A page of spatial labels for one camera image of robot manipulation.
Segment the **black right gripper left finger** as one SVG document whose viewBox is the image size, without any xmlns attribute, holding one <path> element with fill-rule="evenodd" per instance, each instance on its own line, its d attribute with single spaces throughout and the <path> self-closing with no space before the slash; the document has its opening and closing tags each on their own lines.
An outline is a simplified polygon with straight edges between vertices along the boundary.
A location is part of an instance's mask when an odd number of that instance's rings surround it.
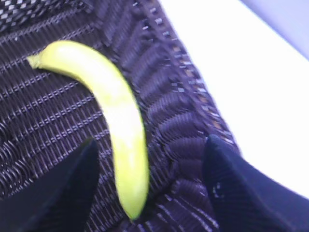
<svg viewBox="0 0 309 232">
<path fill-rule="evenodd" d="M 98 179 L 98 147 L 88 138 L 48 173 L 0 202 L 0 230 L 83 232 Z"/>
</svg>

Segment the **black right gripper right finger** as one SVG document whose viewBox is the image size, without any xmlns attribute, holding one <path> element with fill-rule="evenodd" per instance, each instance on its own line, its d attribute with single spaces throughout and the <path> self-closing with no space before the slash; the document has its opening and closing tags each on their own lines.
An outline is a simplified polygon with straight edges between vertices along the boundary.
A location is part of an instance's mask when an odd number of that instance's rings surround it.
<svg viewBox="0 0 309 232">
<path fill-rule="evenodd" d="M 205 142 L 202 176 L 222 232 L 307 232 L 309 201 L 250 165 L 216 135 Z"/>
</svg>

